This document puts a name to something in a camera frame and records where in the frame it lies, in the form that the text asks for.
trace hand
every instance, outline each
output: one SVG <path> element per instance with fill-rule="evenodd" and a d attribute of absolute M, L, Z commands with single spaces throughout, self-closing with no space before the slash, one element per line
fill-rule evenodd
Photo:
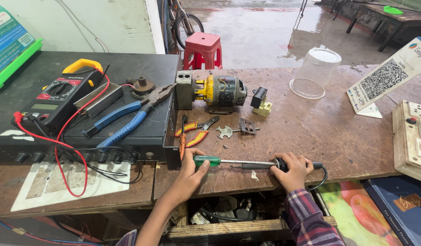
<path fill-rule="evenodd" d="M 187 201 L 191 197 L 192 193 L 200 185 L 203 176 L 208 172 L 209 161 L 204 161 L 198 168 L 198 171 L 195 172 L 195 162 L 193 160 L 195 154 L 204 155 L 197 148 L 185 149 L 179 175 L 164 194 L 164 196 L 169 196 L 174 201 L 175 206 Z"/>
<path fill-rule="evenodd" d="M 281 171 L 275 166 L 270 168 L 270 173 L 279 180 L 287 194 L 293 190 L 304 189 L 305 177 L 314 170 L 312 161 L 305 159 L 303 155 L 295 156 L 292 152 L 276 153 L 270 158 L 270 161 L 274 158 L 282 158 L 288 165 L 288 172 Z"/>

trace clear plastic container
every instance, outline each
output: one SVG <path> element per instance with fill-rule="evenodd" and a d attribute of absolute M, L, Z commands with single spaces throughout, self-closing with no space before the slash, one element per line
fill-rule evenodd
<path fill-rule="evenodd" d="M 332 50 L 310 49 L 299 72 L 290 81 L 290 89 L 304 98 L 322 98 L 339 63 L 341 63 L 341 57 Z"/>

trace red switch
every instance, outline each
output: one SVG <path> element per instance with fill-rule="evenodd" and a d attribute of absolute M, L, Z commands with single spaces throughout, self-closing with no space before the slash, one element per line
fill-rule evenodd
<path fill-rule="evenodd" d="M 417 119 L 418 119 L 417 117 L 413 116 L 411 118 L 406 119 L 406 122 L 408 122 L 412 125 L 415 125 L 417 123 Z"/>

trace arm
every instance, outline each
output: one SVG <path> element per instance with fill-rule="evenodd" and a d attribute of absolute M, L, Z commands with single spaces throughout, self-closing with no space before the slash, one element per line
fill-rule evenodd
<path fill-rule="evenodd" d="M 138 234 L 136 230 L 127 233 L 116 246 L 158 245 L 171 213 L 179 204 L 191 197 L 192 193 L 200 185 L 203 176 L 208 172 L 209 161 L 203 162 L 198 171 L 195 172 L 194 154 L 203 155 L 204 153 L 196 148 L 185 149 L 179 175 L 168 190 L 156 201 L 153 211 L 142 229 Z"/>
<path fill-rule="evenodd" d="M 277 167 L 270 168 L 287 192 L 284 202 L 287 222 L 297 245 L 344 245 L 334 228 L 324 221 L 323 213 L 313 201 L 311 194 L 305 190 L 305 177 L 314 167 L 312 161 L 293 153 L 274 154 L 274 158 L 282 158 L 288 164 L 288 172 Z"/>

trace green plastic object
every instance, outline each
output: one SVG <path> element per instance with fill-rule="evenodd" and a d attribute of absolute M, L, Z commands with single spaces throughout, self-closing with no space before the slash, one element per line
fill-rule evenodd
<path fill-rule="evenodd" d="M 384 12 L 387 12 L 389 14 L 403 14 L 403 12 L 400 11 L 399 9 L 396 9 L 390 6 L 384 6 Z"/>
<path fill-rule="evenodd" d="M 208 160 L 211 166 L 218 166 L 221 164 L 221 159 L 218 156 L 194 155 L 193 159 L 196 166 L 201 166 L 205 160 Z"/>
<path fill-rule="evenodd" d="M 24 52 L 22 52 L 14 61 L 0 71 L 0 89 L 3 87 L 4 82 L 26 62 L 36 51 L 42 47 L 42 38 L 39 38 L 30 45 Z"/>

